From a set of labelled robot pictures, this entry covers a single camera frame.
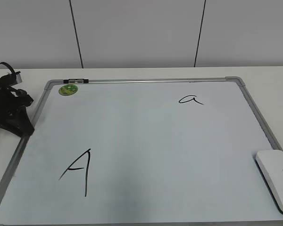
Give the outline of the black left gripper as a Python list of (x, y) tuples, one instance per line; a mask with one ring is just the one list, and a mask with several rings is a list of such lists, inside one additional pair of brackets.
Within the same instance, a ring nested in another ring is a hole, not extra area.
[(34, 127), (25, 109), (33, 103), (31, 96), (23, 89), (16, 89), (0, 78), (0, 129), (7, 130), (18, 137), (31, 136)]

